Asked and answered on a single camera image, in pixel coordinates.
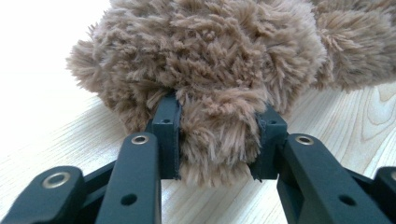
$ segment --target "stuffed animal's body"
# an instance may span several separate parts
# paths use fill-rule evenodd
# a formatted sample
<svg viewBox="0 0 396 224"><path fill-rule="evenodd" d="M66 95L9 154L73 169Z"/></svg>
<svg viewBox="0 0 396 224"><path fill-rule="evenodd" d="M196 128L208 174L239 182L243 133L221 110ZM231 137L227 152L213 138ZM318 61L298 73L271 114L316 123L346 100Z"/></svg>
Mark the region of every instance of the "stuffed animal's body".
<svg viewBox="0 0 396 224"><path fill-rule="evenodd" d="M256 112L289 114L308 88L396 80L396 0L113 0L68 68L127 133L159 100L182 104L182 179L218 186L248 175Z"/></svg>

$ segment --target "light wood surface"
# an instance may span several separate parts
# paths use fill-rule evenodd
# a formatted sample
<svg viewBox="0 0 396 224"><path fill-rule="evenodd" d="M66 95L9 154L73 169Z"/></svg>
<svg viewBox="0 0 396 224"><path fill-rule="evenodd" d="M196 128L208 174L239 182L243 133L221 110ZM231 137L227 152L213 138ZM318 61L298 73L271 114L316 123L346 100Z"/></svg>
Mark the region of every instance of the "light wood surface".
<svg viewBox="0 0 396 224"><path fill-rule="evenodd" d="M116 117L64 69L71 46L108 2L2 5L0 25L10 35L0 35L0 219L36 175L58 165L88 174L115 160L125 137ZM360 174L372 177L378 167L396 165L396 84L309 91L288 123L290 133L314 135ZM162 183L163 223L286 223L275 181L219 189Z"/></svg>

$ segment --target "wood grain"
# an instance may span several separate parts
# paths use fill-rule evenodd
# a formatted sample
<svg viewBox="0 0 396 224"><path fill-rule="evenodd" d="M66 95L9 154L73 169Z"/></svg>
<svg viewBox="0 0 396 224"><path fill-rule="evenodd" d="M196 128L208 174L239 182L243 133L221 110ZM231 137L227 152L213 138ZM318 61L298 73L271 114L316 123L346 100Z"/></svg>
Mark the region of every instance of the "wood grain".
<svg viewBox="0 0 396 224"><path fill-rule="evenodd" d="M0 15L0 22L15 19L2 24L12 38L0 37L7 43L0 55L0 219L42 171L74 165L88 174L117 158L125 137L118 120L64 70L70 47L106 7L105 0L34 1L19 19L12 10ZM36 27L26 39L18 27L28 21ZM396 165L395 107L396 84L309 91L288 118L289 132L314 135L345 167L374 176L378 167ZM286 223L275 181L248 179L219 189L163 181L162 203L163 223Z"/></svg>

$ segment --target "metal screw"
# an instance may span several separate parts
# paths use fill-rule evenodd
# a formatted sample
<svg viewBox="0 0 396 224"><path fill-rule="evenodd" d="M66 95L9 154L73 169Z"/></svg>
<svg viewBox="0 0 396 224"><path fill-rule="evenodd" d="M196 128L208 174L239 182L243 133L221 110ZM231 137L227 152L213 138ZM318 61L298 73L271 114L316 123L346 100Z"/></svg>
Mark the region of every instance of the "metal screw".
<svg viewBox="0 0 396 224"><path fill-rule="evenodd" d="M145 135L138 135L132 139L132 143L135 145L143 145L149 141L149 137Z"/></svg>
<svg viewBox="0 0 396 224"><path fill-rule="evenodd" d="M312 140L312 138L307 137L307 136L297 136L296 137L296 141L300 144L306 145L306 146L311 146L314 145L314 140Z"/></svg>
<svg viewBox="0 0 396 224"><path fill-rule="evenodd" d="M393 172L390 174L390 176L392 176L392 179L393 179L394 181L396 181L396 171L393 171Z"/></svg>
<svg viewBox="0 0 396 224"><path fill-rule="evenodd" d="M48 176L44 181L43 181L43 187L45 189L55 189L60 186L62 186L64 183L66 183L70 179L70 174L67 172L59 172L55 173L53 175Z"/></svg>

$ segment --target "fluffy fur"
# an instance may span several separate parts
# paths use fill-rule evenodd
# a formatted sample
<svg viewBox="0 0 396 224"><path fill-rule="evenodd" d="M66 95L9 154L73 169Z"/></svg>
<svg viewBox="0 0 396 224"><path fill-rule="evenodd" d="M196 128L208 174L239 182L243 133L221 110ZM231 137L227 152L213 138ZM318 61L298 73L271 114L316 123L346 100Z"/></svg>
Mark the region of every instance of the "fluffy fur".
<svg viewBox="0 0 396 224"><path fill-rule="evenodd" d="M256 112L288 114L307 88L354 90L395 76L396 0L113 0L68 68L144 130L162 96L182 104L181 176L219 186L259 153Z"/></svg>

